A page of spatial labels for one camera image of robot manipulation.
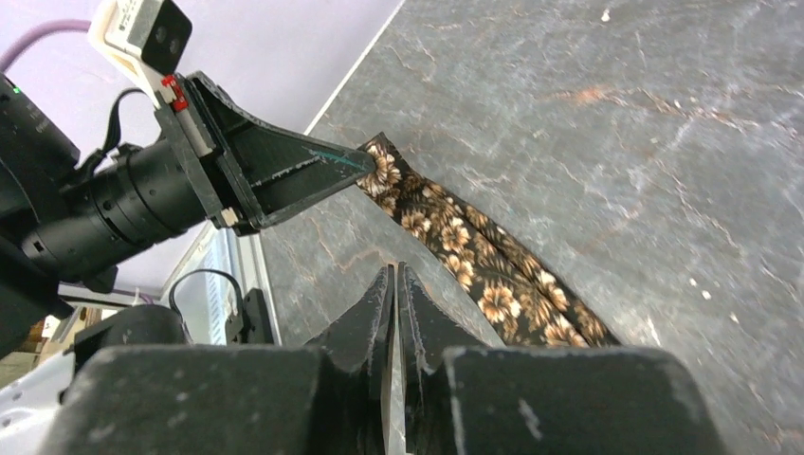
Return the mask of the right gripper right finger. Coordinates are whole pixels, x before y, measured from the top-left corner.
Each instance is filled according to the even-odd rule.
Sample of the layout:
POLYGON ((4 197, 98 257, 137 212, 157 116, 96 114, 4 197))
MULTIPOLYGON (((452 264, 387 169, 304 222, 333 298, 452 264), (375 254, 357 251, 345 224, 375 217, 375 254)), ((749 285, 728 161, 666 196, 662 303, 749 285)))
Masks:
POLYGON ((446 315, 413 269, 396 272, 407 447, 415 454, 504 454, 506 352, 446 315))

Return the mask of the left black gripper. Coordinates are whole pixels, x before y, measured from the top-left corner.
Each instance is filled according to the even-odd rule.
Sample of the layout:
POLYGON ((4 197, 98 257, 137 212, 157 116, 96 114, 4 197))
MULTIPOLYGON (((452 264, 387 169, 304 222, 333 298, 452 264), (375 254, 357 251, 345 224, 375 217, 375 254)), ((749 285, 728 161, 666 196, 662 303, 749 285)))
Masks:
POLYGON ((238 236, 281 224, 376 170, 364 151, 257 118, 202 71, 163 77, 155 97, 156 120, 204 218, 238 236))

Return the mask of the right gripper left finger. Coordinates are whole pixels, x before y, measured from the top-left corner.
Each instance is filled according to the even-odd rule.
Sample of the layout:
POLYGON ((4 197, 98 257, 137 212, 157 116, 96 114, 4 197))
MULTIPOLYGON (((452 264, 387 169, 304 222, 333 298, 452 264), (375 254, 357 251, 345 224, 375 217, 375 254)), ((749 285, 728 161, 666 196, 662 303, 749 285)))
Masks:
POLYGON ((307 343, 322 354, 311 454, 386 452, 394 298, 394 267, 385 265, 359 300, 307 343))

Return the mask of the brown floral tie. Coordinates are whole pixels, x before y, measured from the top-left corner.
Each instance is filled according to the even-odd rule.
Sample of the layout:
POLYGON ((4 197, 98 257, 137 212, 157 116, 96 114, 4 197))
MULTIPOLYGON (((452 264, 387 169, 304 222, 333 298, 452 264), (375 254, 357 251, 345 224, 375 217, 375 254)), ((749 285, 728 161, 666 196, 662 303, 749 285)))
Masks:
POLYGON ((384 134, 360 146, 376 169, 358 187, 420 242, 509 346, 611 347, 619 339, 535 253, 414 170, 384 134))

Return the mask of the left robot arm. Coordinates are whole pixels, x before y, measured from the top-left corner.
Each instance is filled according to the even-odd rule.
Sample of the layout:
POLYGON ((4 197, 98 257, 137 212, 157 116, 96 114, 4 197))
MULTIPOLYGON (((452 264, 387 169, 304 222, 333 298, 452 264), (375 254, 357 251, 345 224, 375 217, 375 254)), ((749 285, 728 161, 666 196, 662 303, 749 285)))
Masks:
POLYGON ((1 81, 1 351, 47 316, 61 283, 108 293, 120 263, 203 222, 240 236, 283 223, 375 171, 367 153, 254 117, 202 72, 167 77, 157 140, 121 139, 119 109, 86 159, 1 81))

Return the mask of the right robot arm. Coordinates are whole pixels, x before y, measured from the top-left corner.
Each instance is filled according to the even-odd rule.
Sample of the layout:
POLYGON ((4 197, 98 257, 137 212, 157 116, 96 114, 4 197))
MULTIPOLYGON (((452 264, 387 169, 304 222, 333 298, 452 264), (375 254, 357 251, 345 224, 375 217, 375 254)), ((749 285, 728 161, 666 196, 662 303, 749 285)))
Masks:
POLYGON ((526 409, 491 397, 495 357, 406 265, 299 346, 244 335, 192 344, 176 312, 132 307, 89 354, 48 360, 1 392, 5 454, 516 454, 526 409))

